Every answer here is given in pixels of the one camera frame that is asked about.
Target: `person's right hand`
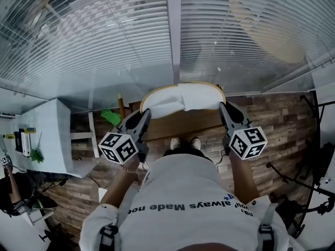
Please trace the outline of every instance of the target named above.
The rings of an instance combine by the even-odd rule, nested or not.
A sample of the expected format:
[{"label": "person's right hand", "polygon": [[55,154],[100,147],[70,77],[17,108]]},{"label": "person's right hand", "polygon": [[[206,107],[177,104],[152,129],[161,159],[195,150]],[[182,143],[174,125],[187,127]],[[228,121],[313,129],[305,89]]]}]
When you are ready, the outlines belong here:
[{"label": "person's right hand", "polygon": [[7,169],[9,174],[11,174],[13,172],[13,167],[11,165],[6,165],[6,169]]}]

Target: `bracelet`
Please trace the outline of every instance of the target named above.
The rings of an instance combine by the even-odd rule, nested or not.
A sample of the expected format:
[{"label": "bracelet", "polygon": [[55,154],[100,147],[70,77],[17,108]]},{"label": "bracelet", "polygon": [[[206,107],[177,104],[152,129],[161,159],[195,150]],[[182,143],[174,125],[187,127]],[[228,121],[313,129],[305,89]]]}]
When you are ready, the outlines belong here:
[{"label": "bracelet", "polygon": [[119,168],[122,169],[123,171],[130,173],[130,174],[137,174],[137,170],[130,170],[129,168],[125,168],[122,165],[119,165]]}]

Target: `shoe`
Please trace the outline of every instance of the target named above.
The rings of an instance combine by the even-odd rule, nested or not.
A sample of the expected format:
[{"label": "shoe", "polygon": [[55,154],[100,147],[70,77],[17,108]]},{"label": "shoe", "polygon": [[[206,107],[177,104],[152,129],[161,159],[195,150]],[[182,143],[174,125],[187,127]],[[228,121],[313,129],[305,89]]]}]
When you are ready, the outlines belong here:
[{"label": "shoe", "polygon": [[170,143],[170,149],[174,150],[176,148],[180,148],[180,139],[179,138],[172,138]]},{"label": "shoe", "polygon": [[198,137],[195,136],[191,140],[191,147],[200,151],[200,149],[201,149],[201,141],[200,141],[200,139]]}]

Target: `fiducial marker cube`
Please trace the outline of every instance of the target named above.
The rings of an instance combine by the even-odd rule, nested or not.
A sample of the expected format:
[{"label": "fiducial marker cube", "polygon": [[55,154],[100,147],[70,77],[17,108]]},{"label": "fiducial marker cube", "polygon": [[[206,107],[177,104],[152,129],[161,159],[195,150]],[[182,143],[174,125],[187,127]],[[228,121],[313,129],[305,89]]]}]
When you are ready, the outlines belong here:
[{"label": "fiducial marker cube", "polygon": [[125,164],[138,153],[130,135],[108,132],[99,143],[106,159],[119,165]]},{"label": "fiducial marker cube", "polygon": [[259,156],[267,144],[261,127],[236,130],[230,140],[229,147],[242,159]]}]

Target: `green cloth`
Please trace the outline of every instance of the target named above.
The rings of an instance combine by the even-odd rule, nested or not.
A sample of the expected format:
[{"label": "green cloth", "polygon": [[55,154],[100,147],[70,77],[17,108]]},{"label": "green cloth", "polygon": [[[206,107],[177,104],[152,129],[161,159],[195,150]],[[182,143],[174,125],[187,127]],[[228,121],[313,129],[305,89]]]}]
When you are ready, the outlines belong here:
[{"label": "green cloth", "polygon": [[101,117],[105,118],[113,126],[117,126],[121,122],[121,115],[111,110],[102,110]]}]

